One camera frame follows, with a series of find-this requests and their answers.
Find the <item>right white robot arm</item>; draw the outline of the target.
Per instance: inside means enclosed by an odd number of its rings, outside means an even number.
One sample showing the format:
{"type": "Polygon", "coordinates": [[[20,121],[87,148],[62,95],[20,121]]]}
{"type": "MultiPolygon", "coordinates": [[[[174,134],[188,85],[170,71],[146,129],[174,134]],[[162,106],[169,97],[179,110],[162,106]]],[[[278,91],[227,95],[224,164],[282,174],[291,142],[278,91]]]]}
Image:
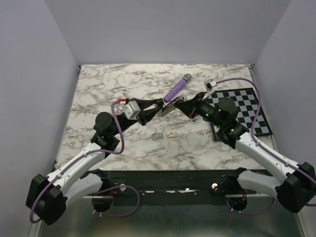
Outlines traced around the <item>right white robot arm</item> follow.
{"type": "Polygon", "coordinates": [[[202,117],[219,128],[220,140],[259,163],[270,172],[270,176],[242,170],[227,181],[228,190],[234,194],[241,190],[253,190],[276,198],[288,211],[298,213],[316,195],[316,174],[312,165],[282,156],[263,144],[249,129],[237,120],[239,112],[233,99],[220,98],[211,106],[198,93],[193,99],[175,103],[175,107],[189,118],[202,117]]]}

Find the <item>stapler metal base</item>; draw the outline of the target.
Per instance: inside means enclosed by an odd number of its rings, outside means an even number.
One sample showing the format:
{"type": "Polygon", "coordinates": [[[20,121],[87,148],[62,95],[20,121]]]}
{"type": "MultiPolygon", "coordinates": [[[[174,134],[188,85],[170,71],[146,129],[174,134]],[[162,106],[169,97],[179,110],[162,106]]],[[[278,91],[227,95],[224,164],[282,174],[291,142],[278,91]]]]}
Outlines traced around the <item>stapler metal base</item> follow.
{"type": "Polygon", "coordinates": [[[184,101],[186,101],[186,96],[178,96],[178,97],[176,97],[174,100],[172,100],[170,103],[168,103],[166,106],[164,106],[157,113],[157,117],[163,117],[163,116],[169,114],[170,112],[172,112],[173,110],[176,109],[175,104],[177,102],[184,102],[184,101]]]}

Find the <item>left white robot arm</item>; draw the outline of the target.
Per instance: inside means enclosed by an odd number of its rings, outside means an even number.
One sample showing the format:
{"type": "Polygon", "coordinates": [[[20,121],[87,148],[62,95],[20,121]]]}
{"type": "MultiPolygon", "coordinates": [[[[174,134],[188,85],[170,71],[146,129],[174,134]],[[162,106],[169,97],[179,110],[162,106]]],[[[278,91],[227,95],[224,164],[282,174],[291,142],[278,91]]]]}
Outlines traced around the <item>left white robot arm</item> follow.
{"type": "Polygon", "coordinates": [[[109,155],[123,153],[123,132],[136,123],[146,125],[163,104],[162,99],[122,98],[111,105],[110,113],[99,113],[93,127],[95,133],[78,155],[46,176],[38,174],[32,179],[26,200],[30,222],[51,225],[72,201],[91,193],[106,194],[110,187],[107,180],[94,173],[83,177],[84,173],[109,155]]]}

